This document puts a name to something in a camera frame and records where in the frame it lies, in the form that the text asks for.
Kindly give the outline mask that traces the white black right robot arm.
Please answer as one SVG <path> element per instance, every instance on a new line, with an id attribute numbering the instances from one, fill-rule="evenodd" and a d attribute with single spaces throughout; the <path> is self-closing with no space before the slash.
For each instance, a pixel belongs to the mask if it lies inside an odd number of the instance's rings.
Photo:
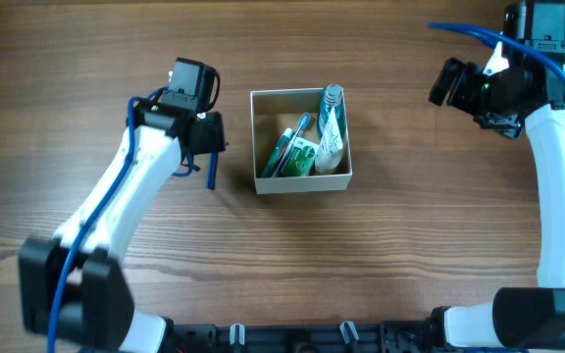
<path id="1" fill-rule="evenodd" d="M 448 59 L 429 99 L 483 129 L 526 136 L 535 159 L 540 252 L 533 287 L 503 287 L 486 304 L 435 309 L 421 347 L 431 351 L 565 349 L 565 3 L 507 7 L 502 30 L 452 24 L 492 51 L 484 66 Z"/>

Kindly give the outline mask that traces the teal mouthwash bottle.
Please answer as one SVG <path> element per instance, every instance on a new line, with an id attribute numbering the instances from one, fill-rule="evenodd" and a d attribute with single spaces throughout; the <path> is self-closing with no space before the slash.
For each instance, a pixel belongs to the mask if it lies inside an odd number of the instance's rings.
<path id="1" fill-rule="evenodd" d="M 345 109 L 343 107 L 343 98 L 343 88 L 339 84 L 332 83 L 324 88 L 320 102 L 319 116 L 317 119 L 317 132 L 319 138 L 322 138 L 323 136 L 326 123 L 328 122 L 332 109 L 335 111 L 339 132 L 342 136 L 345 136 L 347 131 L 347 121 Z"/>

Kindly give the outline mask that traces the red green toothpaste tube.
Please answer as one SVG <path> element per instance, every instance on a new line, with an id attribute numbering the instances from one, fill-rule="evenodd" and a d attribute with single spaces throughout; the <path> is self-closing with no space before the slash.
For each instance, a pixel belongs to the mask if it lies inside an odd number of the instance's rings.
<path id="1" fill-rule="evenodd" d="M 283 132 L 272 154 L 270 155 L 263 172 L 261 173 L 261 177 L 272 177 L 274 175 L 283 155 L 283 151 L 286 148 L 288 142 L 291 140 L 292 135 L 293 130 L 289 127 Z"/>

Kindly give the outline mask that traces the green white soap box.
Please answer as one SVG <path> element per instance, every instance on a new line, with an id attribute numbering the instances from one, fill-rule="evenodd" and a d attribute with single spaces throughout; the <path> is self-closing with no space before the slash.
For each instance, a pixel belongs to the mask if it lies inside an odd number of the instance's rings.
<path id="1" fill-rule="evenodd" d="M 318 144 L 305 138 L 297 137 L 282 167 L 282 176 L 308 177 L 313 168 L 318 148 Z"/>

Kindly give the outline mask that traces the blue white toothbrush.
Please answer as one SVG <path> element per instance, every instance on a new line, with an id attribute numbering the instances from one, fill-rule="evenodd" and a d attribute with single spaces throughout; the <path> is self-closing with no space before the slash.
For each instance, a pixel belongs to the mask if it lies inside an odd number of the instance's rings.
<path id="1" fill-rule="evenodd" d="M 279 162 L 277 168 L 274 171 L 274 177 L 279 176 L 284 164 L 286 163 L 286 161 L 287 161 L 287 159 L 288 159 L 288 157 L 291 153 L 291 150 L 293 148 L 293 145 L 294 145 L 297 137 L 309 125 L 310 121 L 311 121 L 311 115 L 308 112 L 305 112 L 301 115 L 300 119 L 298 120 L 296 131 L 291 136 L 291 139 L 290 139 L 289 143 L 287 144 L 287 147 L 285 148 L 284 153 L 282 154 L 281 161 Z"/>

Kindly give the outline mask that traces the white cream tube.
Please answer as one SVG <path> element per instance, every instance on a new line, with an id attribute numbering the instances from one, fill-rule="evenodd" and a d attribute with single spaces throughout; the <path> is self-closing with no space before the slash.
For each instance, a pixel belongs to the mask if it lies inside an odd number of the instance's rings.
<path id="1" fill-rule="evenodd" d="M 318 175 L 333 174 L 341 161 L 342 155 L 343 139 L 337 123 L 335 108 L 331 108 L 316 153 L 316 173 Z"/>

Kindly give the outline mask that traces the blue disposable razor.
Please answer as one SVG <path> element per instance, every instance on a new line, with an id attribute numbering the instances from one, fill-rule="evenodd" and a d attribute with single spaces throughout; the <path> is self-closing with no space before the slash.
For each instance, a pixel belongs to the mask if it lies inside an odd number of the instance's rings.
<path id="1" fill-rule="evenodd" d="M 218 162 L 219 162 L 219 152 L 211 153 L 209 159 L 207 182 L 206 182 L 206 188 L 209 190 L 215 189 Z"/>

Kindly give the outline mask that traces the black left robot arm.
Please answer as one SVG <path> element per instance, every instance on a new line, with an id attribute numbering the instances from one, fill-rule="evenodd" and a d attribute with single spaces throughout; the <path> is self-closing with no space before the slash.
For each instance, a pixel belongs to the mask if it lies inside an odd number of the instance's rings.
<path id="1" fill-rule="evenodd" d="M 136 309 L 122 262 L 156 193 L 193 158 L 227 147 L 213 107 L 220 75 L 178 58 L 167 85 L 128 101 L 113 161 L 79 208 L 50 239 L 30 237 L 18 253 L 24 327 L 53 352 L 63 339 L 83 352 L 169 352 L 172 320 Z"/>

